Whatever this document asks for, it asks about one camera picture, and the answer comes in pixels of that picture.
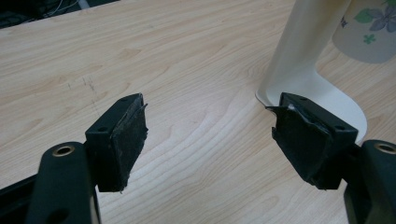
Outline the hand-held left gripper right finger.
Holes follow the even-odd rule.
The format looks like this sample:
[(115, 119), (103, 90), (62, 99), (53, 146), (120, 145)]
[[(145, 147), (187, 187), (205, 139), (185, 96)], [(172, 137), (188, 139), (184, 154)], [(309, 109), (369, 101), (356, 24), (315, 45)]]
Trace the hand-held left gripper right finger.
[(317, 189), (346, 181), (349, 224), (396, 224), (396, 145), (356, 144), (358, 130), (311, 100), (283, 92), (272, 137), (300, 178)]

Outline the white curved stand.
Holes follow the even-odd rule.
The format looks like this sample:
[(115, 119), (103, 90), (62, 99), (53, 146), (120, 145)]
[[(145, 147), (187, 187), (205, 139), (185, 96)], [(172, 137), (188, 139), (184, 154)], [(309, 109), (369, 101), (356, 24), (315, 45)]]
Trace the white curved stand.
[(256, 91), (262, 104), (278, 105), (283, 92), (303, 96), (358, 130), (361, 141), (367, 119), (359, 105), (316, 69), (351, 0), (296, 0), (276, 51)]

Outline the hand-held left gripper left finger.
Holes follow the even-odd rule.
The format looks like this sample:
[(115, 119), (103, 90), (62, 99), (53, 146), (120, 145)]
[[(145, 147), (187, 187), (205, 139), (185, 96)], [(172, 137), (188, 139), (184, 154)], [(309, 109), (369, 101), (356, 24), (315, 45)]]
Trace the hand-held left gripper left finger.
[(41, 158), (26, 224), (101, 224), (98, 192), (121, 192), (148, 134), (141, 93), (119, 99), (86, 132)]

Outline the floral print cup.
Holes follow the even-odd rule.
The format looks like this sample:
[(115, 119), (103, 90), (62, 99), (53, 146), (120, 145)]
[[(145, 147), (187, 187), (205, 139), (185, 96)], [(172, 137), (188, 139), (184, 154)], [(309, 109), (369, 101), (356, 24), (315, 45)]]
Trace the floral print cup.
[(346, 56), (385, 63), (396, 56), (396, 0), (351, 0), (332, 36)]

